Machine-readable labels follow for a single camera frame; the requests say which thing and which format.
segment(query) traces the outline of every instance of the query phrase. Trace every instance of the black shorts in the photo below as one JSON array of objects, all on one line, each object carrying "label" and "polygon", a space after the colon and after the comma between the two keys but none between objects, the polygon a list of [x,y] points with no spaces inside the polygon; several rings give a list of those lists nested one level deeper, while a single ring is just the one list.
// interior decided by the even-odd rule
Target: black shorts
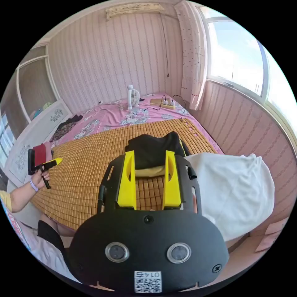
[{"label": "black shorts", "polygon": [[37,236],[50,242],[62,253],[65,264],[67,265],[70,273],[77,279],[77,276],[75,275],[75,272],[73,271],[73,268],[70,265],[67,250],[64,247],[63,241],[61,239],[61,236],[58,234],[58,232],[54,228],[52,228],[49,224],[40,220],[38,222],[38,227],[37,227]]}]

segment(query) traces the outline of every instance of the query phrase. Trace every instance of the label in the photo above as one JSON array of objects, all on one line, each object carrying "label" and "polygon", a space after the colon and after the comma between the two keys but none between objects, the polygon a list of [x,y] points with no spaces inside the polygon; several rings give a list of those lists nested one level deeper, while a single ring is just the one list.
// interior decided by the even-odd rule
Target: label
[{"label": "label", "polygon": [[160,271],[134,271],[135,293],[161,293],[162,276]]}]

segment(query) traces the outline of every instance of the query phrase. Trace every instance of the wristband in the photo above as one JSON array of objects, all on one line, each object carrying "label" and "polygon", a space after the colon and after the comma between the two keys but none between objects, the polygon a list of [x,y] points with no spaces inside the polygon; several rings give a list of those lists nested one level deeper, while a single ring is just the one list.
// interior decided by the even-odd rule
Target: wristband
[{"label": "wristband", "polygon": [[35,190],[35,192],[37,192],[39,189],[34,185],[34,183],[32,182],[32,180],[30,180],[30,185],[32,186],[32,188]]}]

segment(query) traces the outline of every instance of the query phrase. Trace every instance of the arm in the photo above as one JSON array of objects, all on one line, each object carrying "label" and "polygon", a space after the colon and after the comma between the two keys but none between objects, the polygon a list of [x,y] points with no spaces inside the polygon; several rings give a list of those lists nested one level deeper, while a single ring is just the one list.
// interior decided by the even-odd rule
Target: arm
[{"label": "arm", "polygon": [[[47,171],[42,173],[41,170],[38,170],[32,176],[32,182],[38,189],[41,189],[42,187],[44,187],[44,181],[42,179],[42,176],[46,180],[50,179],[49,178],[50,175]],[[33,187],[30,185],[30,183],[26,183],[20,188],[13,190],[10,193],[12,212],[17,213],[18,211],[21,211],[35,194],[36,192],[33,189]]]}]

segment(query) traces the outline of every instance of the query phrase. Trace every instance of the hand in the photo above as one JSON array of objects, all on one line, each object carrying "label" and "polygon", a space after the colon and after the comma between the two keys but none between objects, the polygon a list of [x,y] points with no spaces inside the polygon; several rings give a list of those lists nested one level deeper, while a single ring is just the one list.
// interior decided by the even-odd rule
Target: hand
[{"label": "hand", "polygon": [[41,172],[40,169],[32,176],[32,182],[38,189],[41,189],[42,187],[44,187],[44,181],[42,179],[42,176],[45,178],[45,180],[50,179],[49,172],[48,171]]}]

